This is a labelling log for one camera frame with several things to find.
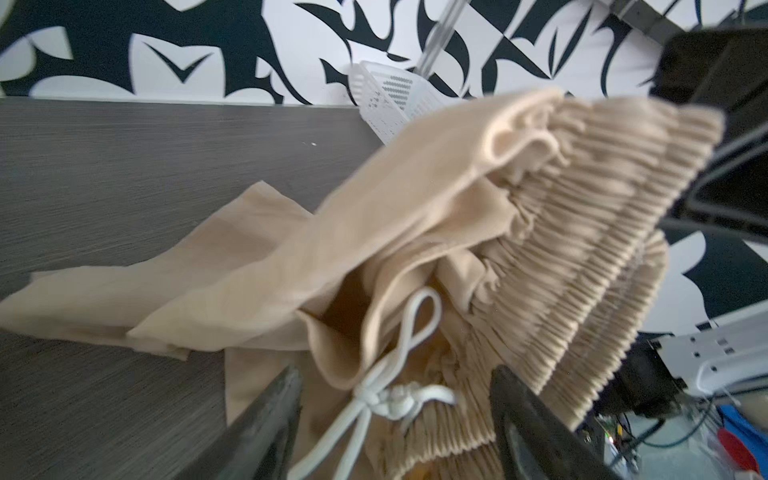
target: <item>red object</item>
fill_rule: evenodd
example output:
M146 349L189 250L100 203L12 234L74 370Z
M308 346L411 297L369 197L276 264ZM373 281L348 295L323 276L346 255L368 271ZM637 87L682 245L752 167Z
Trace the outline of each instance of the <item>red object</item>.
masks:
M717 439L720 440L728 455L742 470L754 470L760 473L755 455L752 455L752 452L744 446L739 437L726 429L720 429L717 431Z

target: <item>pleated fabric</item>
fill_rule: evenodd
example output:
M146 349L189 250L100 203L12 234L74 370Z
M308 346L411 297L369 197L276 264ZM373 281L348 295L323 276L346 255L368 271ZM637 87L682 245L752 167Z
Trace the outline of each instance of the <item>pleated fabric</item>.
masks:
M229 421L298 363L305 450L430 285L441 326L399 381L447 385L459 404L428 403L405 434L375 419L356 472L501 478L492 369L510 365L565 425L581 421L664 275L654 226L722 129L708 108L648 98L465 102L412 122L315 215L254 185L147 262L35 277L0 303L0 327L180 358L227 349Z

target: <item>blue object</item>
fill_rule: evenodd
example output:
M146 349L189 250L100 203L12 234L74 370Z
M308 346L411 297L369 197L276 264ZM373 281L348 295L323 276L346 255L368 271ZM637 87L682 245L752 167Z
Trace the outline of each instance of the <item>blue object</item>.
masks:
M739 437L752 452L762 474L768 473L768 435L753 427L732 405L723 405L718 410L726 430Z

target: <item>white drawstring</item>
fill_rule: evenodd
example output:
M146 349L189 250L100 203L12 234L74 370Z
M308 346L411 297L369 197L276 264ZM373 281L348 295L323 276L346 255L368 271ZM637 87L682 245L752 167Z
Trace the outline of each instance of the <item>white drawstring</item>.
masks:
M414 334L413 326L419 307L427 298L432 299L432 318L424 328ZM288 480L302 480L325 459L347 431L357 421L346 451L336 467L334 480L347 480L357 461L366 439L373 413L389 420L402 420L400 429L405 432L416 418L422 406L430 400L456 404L456 394L443 385L420 386L417 382L408 385L386 387L400 374L406 364L408 353L437 329L442 317L440 296L434 289L425 286L411 295L402 314L400 335L395 349L387 353L368 371L353 390L353 400L333 421L315 448L299 460L288 471Z

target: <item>white plastic basket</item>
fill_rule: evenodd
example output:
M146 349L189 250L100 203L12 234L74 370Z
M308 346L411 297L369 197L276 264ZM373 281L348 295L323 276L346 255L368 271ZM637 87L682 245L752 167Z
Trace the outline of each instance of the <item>white plastic basket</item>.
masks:
M360 108L360 116L384 145L414 118L458 100L441 94L416 74L371 61L352 66L349 90Z

